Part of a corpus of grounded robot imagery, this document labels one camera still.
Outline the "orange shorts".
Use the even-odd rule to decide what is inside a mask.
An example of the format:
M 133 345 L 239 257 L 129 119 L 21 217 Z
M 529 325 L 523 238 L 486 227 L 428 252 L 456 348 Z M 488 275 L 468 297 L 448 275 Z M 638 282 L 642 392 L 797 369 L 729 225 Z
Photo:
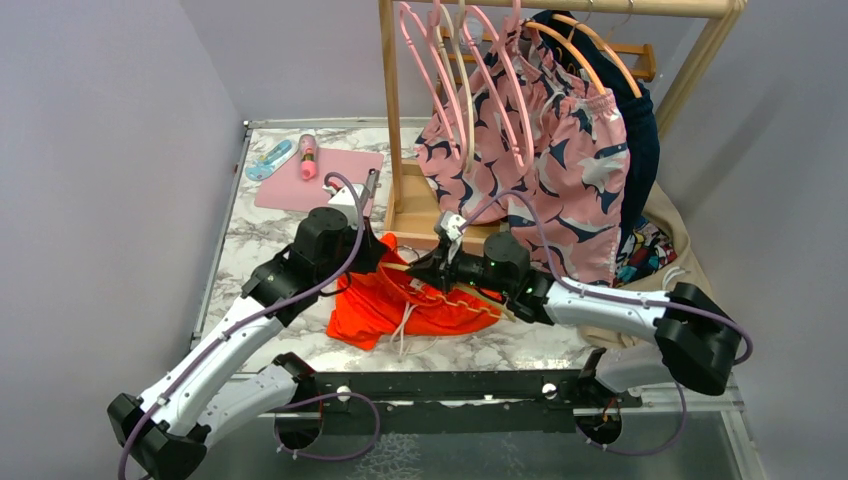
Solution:
M 389 251 L 375 273 L 349 274 L 339 279 L 340 292 L 325 333 L 362 350 L 373 349 L 389 336 L 398 346 L 406 337 L 459 336 L 478 332 L 495 324 L 501 311 L 492 304 L 464 291 L 443 293 L 411 278 L 398 252 L 395 235 L 380 238 Z

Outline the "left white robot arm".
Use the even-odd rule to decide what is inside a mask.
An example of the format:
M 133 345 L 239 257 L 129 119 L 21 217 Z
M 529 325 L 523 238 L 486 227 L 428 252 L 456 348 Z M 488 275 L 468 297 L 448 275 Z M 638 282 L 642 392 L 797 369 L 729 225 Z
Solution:
M 230 380 L 326 286 L 349 273 L 375 272 L 386 250 L 362 208 L 311 210 L 293 242 L 253 270 L 224 318 L 185 358 L 141 394 L 111 401 L 107 414 L 122 447 L 118 478 L 135 461 L 148 479 L 186 479 L 248 421 L 323 401 L 314 369 L 293 353 L 236 385 Z

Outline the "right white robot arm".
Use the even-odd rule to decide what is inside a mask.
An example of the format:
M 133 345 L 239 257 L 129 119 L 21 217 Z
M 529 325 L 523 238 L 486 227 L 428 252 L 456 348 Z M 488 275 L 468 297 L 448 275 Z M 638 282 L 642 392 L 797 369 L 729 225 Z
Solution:
M 641 340 L 627 349 L 604 347 L 577 380 L 579 398 L 600 407 L 630 388 L 675 381 L 700 394 L 724 393 L 745 336 L 699 287 L 626 291 L 556 277 L 536 269 L 529 251 L 509 233 L 489 236 L 480 255 L 442 237 L 407 270 L 442 292 L 458 285 L 501 294 L 527 323 L 596 327 Z

